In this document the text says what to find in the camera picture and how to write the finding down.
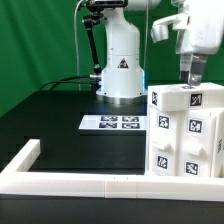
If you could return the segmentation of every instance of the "cable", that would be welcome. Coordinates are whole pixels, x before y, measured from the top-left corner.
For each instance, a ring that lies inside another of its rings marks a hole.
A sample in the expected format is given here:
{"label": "cable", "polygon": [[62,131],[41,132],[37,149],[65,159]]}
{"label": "cable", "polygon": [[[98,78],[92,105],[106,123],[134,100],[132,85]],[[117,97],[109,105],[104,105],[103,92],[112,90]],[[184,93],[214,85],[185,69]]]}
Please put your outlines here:
{"label": "cable", "polygon": [[75,33],[75,49],[76,49],[76,66],[77,66],[77,74],[80,75],[80,61],[79,61],[79,47],[78,47],[78,32],[77,32],[77,12],[79,6],[82,4],[84,0],[80,0],[76,6],[74,12],[74,33]]}
{"label": "cable", "polygon": [[58,84],[58,85],[60,85],[60,84],[62,84],[62,83],[67,83],[67,84],[93,84],[92,82],[71,82],[71,81],[55,81],[55,82],[48,82],[48,83],[46,83],[46,84],[44,84],[40,89],[39,89],[39,91],[42,91],[46,86],[48,86],[48,85],[52,85],[52,84]]}
{"label": "cable", "polygon": [[56,83],[50,88],[50,90],[54,90],[58,85],[61,84],[60,82],[63,82],[63,81],[70,81],[70,80],[74,80],[74,79],[85,79],[85,78],[89,78],[89,75],[71,76],[71,77],[68,77],[68,78],[61,79],[60,81],[56,82]]}
{"label": "cable", "polygon": [[146,68],[146,53],[147,53],[147,45],[148,45],[148,34],[149,34],[149,2],[147,3],[146,8],[146,25],[145,25],[145,49],[144,49],[144,64],[143,70]]}

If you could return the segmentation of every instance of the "black table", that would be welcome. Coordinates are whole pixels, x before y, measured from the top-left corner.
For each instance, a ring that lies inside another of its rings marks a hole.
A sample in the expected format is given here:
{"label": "black table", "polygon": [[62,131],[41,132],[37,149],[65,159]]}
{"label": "black table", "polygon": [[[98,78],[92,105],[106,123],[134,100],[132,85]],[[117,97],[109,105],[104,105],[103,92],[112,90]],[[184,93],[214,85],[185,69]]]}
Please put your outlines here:
{"label": "black table", "polygon": [[[31,171],[143,174],[145,131],[79,130],[84,115],[146,115],[145,103],[113,105],[91,92],[36,92],[0,118],[0,169],[31,138]],[[223,223],[224,203],[0,196],[0,223]]]}

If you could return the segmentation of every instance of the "green wall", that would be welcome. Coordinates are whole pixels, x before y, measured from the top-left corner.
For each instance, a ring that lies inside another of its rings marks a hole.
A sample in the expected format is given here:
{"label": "green wall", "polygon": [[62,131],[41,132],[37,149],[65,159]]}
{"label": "green wall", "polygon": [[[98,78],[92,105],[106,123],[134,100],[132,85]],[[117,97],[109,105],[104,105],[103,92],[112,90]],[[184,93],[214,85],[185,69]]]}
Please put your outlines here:
{"label": "green wall", "polygon": [[[0,0],[0,116],[43,84],[76,75],[73,12],[76,0]],[[158,18],[176,13],[170,0],[150,11],[149,29]],[[92,72],[92,58],[82,17],[78,13],[78,41],[81,74]],[[145,12],[126,12],[127,19],[141,31],[141,65],[145,37]],[[94,28],[102,66],[106,64],[106,39],[103,24]],[[166,42],[154,45],[148,37],[147,84],[177,83],[179,57],[175,55],[176,33]],[[205,80],[223,81],[224,44],[211,56]],[[60,88],[77,89],[75,85]]]}

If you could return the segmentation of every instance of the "white plastic frame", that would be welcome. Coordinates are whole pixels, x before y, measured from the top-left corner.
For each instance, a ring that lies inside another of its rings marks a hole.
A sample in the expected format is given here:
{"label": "white plastic frame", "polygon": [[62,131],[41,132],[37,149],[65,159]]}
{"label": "white plastic frame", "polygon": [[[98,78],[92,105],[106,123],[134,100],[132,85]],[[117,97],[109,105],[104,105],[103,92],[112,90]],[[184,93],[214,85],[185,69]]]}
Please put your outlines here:
{"label": "white plastic frame", "polygon": [[30,140],[0,174],[0,194],[224,201],[224,178],[27,172],[39,154]]}

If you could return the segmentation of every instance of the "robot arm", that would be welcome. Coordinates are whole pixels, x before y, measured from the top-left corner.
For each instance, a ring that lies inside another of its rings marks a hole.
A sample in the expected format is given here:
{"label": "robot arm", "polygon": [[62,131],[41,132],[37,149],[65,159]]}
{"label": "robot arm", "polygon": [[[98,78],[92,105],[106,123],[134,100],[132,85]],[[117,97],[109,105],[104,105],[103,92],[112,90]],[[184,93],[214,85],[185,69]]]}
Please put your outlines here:
{"label": "robot arm", "polygon": [[[139,65],[140,33],[134,25],[126,21],[123,8],[147,10],[156,7],[160,1],[86,1],[86,7],[91,12],[87,20],[85,19],[88,22],[86,28],[90,39],[93,39],[90,32],[93,25],[102,20],[106,28],[107,65],[101,72],[101,88],[96,92],[99,100],[117,104],[145,100],[147,91],[144,86],[144,71]],[[92,46],[92,52],[96,52],[94,44]]]}
{"label": "robot arm", "polygon": [[168,39],[169,24],[178,31],[176,53],[181,55],[180,79],[190,86],[201,83],[207,56],[216,54],[224,32],[223,0],[172,0],[179,14],[155,21],[154,42]]}

